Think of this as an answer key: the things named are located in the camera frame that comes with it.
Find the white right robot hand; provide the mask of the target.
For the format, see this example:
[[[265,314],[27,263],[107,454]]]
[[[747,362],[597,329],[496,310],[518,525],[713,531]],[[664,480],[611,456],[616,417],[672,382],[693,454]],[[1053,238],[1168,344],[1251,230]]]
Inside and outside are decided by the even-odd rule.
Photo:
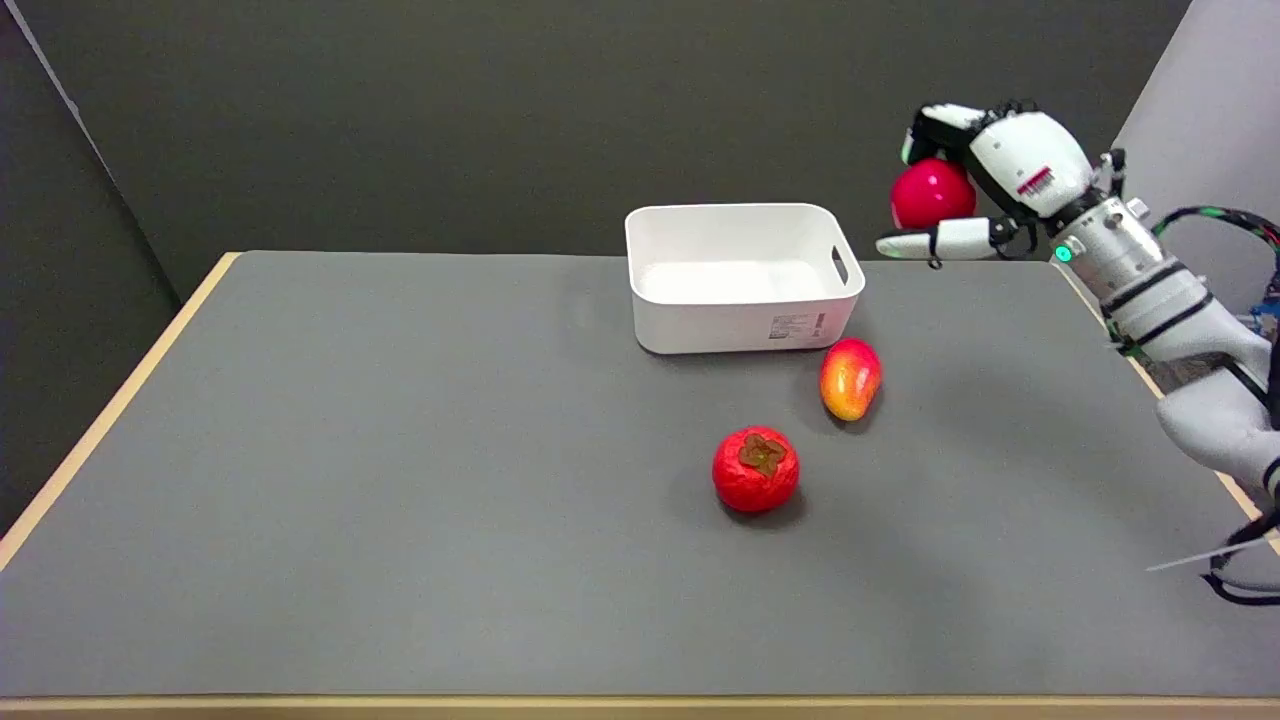
[[[1028,233],[1034,252],[1039,232],[1056,234],[1108,193],[1076,138],[1034,102],[1012,100],[987,109],[954,102],[920,106],[908,128],[902,161],[950,161],[1001,211],[996,218],[964,217],[900,227],[882,234],[876,250],[887,258],[945,261],[1016,259],[1016,236]]]

